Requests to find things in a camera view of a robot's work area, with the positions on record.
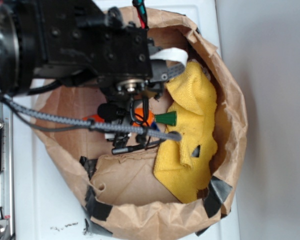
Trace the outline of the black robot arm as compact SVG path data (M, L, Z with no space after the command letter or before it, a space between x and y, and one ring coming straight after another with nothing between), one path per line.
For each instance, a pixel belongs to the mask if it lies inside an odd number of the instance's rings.
M0 0L0 95L35 94L34 79L108 95L162 94L168 67L145 27L92 0Z

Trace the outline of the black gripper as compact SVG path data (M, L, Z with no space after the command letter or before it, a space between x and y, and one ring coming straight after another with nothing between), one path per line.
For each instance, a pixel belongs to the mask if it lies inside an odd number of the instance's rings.
M42 54L36 78L68 87L98 87L108 96L143 94L160 98L168 77L166 63L147 30L125 23L117 7L103 12L91 0L35 1Z

